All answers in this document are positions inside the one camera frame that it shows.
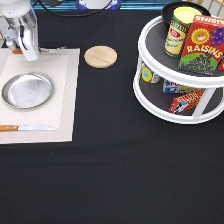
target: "silver bowl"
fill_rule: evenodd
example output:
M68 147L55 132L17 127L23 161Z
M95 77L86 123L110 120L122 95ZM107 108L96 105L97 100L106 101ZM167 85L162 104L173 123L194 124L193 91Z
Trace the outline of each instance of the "silver bowl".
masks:
M50 77L39 72L28 72L10 79L2 89L2 97L10 106L32 108L49 99L53 90Z

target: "white rotating shelf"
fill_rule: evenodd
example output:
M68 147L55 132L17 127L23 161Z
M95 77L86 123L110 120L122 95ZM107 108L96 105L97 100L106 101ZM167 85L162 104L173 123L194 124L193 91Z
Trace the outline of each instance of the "white rotating shelf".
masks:
M133 83L137 99L152 114L174 123L197 124L211 120L224 109L224 72L217 70L213 76L205 76L179 70L180 59L171 58L164 53L167 33L161 16L151 20L142 30L138 42L139 59ZM142 81L140 73L143 62L165 79L185 86L205 88L198 106L179 114L170 113L172 100L178 94L163 93L161 81L156 84Z

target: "knife handle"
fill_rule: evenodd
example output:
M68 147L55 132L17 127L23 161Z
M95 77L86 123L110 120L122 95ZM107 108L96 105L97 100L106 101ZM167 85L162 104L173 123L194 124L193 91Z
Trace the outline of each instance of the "knife handle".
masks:
M12 53L14 53L14 54L23 54L21 49L15 49L15 50L12 51Z
M16 125L0 125L0 131L18 131L18 127Z

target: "wooden coaster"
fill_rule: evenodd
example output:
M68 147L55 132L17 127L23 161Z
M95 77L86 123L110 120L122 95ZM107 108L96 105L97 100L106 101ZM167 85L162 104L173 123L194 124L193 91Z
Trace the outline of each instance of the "wooden coaster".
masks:
M94 68L107 68L117 60L117 53L107 46L95 46L86 51L86 63Z

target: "green can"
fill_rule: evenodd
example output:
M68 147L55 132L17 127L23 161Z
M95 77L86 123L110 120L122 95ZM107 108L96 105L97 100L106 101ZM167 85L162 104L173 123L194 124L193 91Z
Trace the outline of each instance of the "green can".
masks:
M201 12L191 7L179 7L174 10L165 42L165 53L170 57L181 57L195 15L201 15Z

